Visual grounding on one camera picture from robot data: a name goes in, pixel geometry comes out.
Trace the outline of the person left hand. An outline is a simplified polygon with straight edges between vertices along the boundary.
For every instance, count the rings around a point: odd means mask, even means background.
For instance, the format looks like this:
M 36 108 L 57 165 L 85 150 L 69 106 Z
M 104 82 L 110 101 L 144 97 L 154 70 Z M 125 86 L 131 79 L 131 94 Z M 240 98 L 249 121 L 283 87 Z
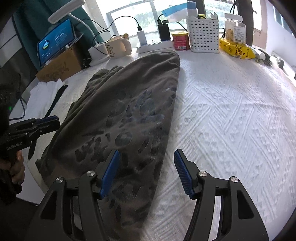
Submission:
M 16 152 L 16 157 L 13 158 L 14 164 L 11 161 L 1 160 L 1 170 L 8 170 L 11 175 L 11 180 L 14 184 L 22 185 L 25 180 L 25 165 L 22 151 Z

